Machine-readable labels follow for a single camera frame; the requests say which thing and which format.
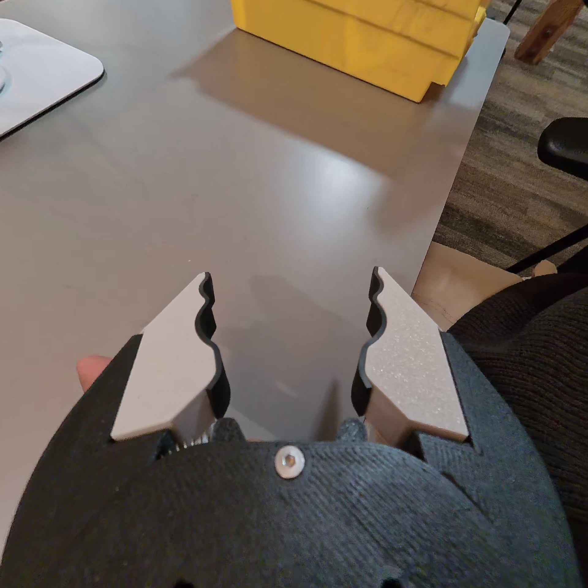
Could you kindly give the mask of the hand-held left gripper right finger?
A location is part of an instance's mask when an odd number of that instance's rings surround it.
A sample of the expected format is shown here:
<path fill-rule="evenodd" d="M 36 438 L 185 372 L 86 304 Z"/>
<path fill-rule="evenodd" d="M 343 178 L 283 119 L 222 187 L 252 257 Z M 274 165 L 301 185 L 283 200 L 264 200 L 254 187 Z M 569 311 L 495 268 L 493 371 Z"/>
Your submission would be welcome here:
<path fill-rule="evenodd" d="M 351 400 L 368 441 L 402 447 L 415 432 L 469 437 L 441 332 L 382 267 L 375 266 Z"/>

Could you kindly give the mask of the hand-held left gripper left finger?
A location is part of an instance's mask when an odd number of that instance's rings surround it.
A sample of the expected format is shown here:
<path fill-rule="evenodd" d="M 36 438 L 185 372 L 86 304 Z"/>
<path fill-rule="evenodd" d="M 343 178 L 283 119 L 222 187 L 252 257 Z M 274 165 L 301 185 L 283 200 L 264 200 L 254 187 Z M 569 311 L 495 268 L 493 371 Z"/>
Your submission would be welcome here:
<path fill-rule="evenodd" d="M 212 340 L 214 303 L 212 277 L 202 272 L 143 329 L 114 441 L 167 430 L 176 442 L 197 442 L 224 417 L 231 388 Z"/>

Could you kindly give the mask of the yellow storage bin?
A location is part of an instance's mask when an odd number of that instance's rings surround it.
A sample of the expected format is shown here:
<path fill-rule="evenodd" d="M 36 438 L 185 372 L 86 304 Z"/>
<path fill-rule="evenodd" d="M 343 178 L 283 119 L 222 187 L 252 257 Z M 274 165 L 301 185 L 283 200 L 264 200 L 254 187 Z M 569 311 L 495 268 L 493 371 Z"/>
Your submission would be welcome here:
<path fill-rule="evenodd" d="M 447 86 L 489 1 L 231 1 L 244 32 L 419 103 Z"/>

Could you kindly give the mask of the grey desk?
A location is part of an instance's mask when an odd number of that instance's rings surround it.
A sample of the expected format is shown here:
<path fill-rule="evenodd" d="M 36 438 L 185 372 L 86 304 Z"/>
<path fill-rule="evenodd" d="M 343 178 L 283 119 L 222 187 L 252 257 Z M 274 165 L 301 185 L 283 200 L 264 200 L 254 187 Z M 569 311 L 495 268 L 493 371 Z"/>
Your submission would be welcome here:
<path fill-rule="evenodd" d="M 106 71 L 1 142 L 1 547 L 81 396 L 77 359 L 114 356 L 203 271 L 228 415 L 250 437 L 334 437 L 372 268 L 412 291 L 509 30 L 487 20 L 415 104 L 236 30 L 229 1 L 1 16 Z"/>

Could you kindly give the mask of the person's left hand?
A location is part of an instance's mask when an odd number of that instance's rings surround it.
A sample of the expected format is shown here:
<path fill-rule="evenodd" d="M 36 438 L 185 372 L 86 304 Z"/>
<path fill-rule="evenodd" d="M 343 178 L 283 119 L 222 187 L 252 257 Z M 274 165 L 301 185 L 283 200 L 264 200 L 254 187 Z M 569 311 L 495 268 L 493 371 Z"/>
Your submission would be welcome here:
<path fill-rule="evenodd" d="M 111 357 L 101 355 L 87 356 L 77 361 L 77 378 L 84 393 L 89 390 L 111 361 Z"/>

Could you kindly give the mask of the person's black knit sweater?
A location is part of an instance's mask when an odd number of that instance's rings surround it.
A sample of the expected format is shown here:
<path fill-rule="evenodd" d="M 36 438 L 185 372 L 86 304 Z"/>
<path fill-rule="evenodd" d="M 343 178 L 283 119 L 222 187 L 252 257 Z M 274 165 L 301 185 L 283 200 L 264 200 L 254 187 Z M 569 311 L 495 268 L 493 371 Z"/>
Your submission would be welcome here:
<path fill-rule="evenodd" d="M 587 275 L 533 277 L 487 298 L 448 332 L 517 415 L 587 540 Z"/>

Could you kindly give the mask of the black thin pole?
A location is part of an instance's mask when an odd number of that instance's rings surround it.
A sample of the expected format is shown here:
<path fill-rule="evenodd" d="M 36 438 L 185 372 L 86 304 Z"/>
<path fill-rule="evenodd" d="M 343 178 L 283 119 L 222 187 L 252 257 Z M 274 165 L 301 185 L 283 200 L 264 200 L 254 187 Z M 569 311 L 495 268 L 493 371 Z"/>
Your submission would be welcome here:
<path fill-rule="evenodd" d="M 559 254 L 560 252 L 575 246 L 576 244 L 580 243 L 581 241 L 587 239 L 587 225 L 578 228 L 575 231 L 572 231 L 565 237 L 556 240 L 555 242 L 551 243 L 550 245 L 540 249 L 539 251 L 529 255 L 525 259 L 516 262 L 515 264 L 511 265 L 506 269 L 506 271 L 510 273 L 519 274 L 524 270 L 532 268 L 534 265 L 538 264 L 541 261 L 547 260 L 548 258 L 552 257 L 555 254 Z"/>

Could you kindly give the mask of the instruction sheet on stand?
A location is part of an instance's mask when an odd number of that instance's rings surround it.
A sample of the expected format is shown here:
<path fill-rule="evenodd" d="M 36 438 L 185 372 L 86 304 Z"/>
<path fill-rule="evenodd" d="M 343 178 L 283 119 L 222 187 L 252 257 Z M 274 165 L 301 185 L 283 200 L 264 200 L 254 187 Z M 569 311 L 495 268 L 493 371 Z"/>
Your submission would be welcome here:
<path fill-rule="evenodd" d="M 1 139 L 103 77 L 98 58 L 12 19 L 1 19 Z"/>

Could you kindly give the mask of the wooden post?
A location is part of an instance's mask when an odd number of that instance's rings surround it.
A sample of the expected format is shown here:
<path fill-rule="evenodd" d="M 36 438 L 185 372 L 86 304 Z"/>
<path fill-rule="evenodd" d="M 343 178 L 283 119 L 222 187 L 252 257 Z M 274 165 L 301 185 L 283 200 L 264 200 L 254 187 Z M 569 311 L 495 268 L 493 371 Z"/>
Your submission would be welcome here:
<path fill-rule="evenodd" d="M 586 6 L 587 1 L 550 1 L 519 44 L 514 58 L 530 65 L 540 63 Z"/>

